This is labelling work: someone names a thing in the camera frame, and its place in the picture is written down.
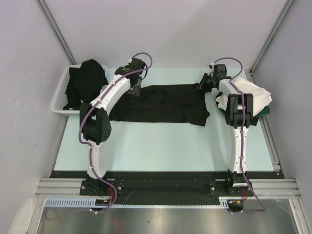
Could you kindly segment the black t-shirt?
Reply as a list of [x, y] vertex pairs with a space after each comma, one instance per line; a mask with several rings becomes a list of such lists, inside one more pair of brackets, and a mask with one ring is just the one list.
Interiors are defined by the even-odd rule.
[[150, 123], [190, 123], [205, 126], [210, 116], [205, 94], [197, 84], [151, 85], [139, 96], [123, 94], [112, 108], [112, 121]]

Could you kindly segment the white plastic laundry basket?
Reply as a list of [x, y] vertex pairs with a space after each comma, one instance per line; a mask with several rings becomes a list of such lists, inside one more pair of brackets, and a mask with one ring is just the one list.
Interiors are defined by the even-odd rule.
[[54, 113], [63, 114], [66, 116], [72, 116], [72, 115], [79, 115], [79, 110], [64, 110], [63, 107], [65, 107], [68, 104], [68, 98], [66, 95], [67, 86], [70, 80], [70, 68], [77, 68], [79, 69], [81, 67], [80, 64], [77, 65], [70, 65], [67, 66], [60, 77], [60, 80], [58, 82], [56, 91], [54, 93], [54, 96], [52, 98], [51, 102], [51, 110]]

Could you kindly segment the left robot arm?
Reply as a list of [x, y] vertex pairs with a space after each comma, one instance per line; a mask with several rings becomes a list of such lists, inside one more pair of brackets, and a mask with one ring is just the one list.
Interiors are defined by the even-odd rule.
[[99, 152], [112, 132], [109, 114], [123, 94], [140, 94], [143, 79], [141, 74], [146, 69], [144, 61], [129, 59], [126, 66], [116, 69], [111, 82], [94, 100], [80, 106], [78, 138], [80, 143], [88, 145], [90, 166], [87, 174], [92, 181], [90, 188], [97, 195], [104, 194], [108, 189], [108, 183], [102, 179], [107, 168]]

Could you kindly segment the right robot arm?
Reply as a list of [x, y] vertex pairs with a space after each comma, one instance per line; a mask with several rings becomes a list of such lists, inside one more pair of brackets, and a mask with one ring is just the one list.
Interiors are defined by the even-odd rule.
[[234, 84], [234, 79], [227, 76], [226, 65], [211, 63], [209, 69], [210, 72], [203, 75], [195, 90], [207, 93], [216, 88], [227, 95], [225, 121], [231, 128], [232, 147], [225, 191], [229, 195], [237, 195], [241, 191], [246, 194], [252, 190], [247, 177], [246, 144], [249, 127], [254, 119], [254, 97]]

